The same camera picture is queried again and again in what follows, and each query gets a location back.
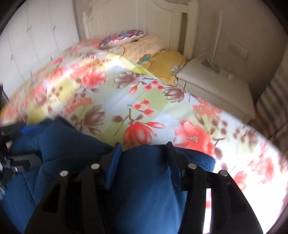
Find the patterned pillow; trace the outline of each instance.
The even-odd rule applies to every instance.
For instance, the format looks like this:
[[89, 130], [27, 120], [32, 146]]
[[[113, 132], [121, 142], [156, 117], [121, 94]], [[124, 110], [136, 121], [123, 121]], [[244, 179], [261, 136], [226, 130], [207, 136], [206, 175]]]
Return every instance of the patterned pillow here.
[[117, 46], [125, 45], [130, 42], [136, 41], [144, 36], [145, 36], [145, 32], [140, 31], [140, 30], [123, 31], [123, 32], [116, 33], [114, 35], [104, 38], [100, 42], [99, 47], [101, 49], [117, 47]]

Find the comforter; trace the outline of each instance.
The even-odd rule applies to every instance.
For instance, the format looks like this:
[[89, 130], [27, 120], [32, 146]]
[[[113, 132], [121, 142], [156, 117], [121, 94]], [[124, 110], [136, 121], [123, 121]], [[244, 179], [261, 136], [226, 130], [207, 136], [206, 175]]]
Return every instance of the comforter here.
[[[287, 162], [266, 138], [229, 113], [163, 83], [120, 55], [77, 45], [35, 73], [2, 111], [1, 124], [64, 117], [76, 129], [124, 149], [166, 144], [193, 149], [227, 170], [264, 233], [287, 205]], [[209, 232], [207, 190], [204, 232]]]

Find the blue fabric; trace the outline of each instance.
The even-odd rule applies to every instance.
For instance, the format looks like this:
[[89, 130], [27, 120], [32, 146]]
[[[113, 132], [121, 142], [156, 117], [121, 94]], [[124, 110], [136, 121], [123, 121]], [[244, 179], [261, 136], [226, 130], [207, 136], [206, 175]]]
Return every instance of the blue fabric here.
[[118, 168], [119, 160], [122, 154], [122, 146], [119, 144], [113, 156], [111, 165], [107, 171], [105, 189], [109, 190], [113, 184], [115, 174]]
[[[40, 168], [18, 174], [8, 183], [4, 210], [16, 228], [26, 225], [45, 190], [62, 170], [81, 171], [99, 162], [113, 147], [81, 134], [61, 120], [46, 120], [17, 139], [11, 153], [40, 151]], [[214, 160], [200, 152], [179, 149], [190, 162], [212, 171]], [[163, 145], [142, 145], [122, 152], [113, 185], [103, 200], [111, 234], [176, 234], [187, 193], [171, 182]]]

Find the nightstand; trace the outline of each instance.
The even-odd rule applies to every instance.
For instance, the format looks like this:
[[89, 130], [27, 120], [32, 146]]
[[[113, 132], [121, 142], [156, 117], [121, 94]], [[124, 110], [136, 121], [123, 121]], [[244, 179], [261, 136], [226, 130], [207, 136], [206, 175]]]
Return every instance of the nightstand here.
[[192, 59], [177, 74], [177, 87], [231, 113], [248, 123], [255, 118], [249, 85], [239, 78], [227, 79], [227, 72], [216, 73]]

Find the carved headboard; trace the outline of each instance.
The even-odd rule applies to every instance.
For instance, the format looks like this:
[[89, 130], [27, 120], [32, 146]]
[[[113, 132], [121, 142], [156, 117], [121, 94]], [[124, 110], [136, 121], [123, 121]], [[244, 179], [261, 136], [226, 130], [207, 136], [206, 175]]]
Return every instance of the carved headboard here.
[[192, 58], [198, 0], [187, 5], [164, 0], [93, 0], [88, 7], [89, 10], [83, 13], [86, 38], [104, 38], [124, 30], [140, 29], [162, 38], [166, 49], [180, 51], [184, 47], [185, 58]]

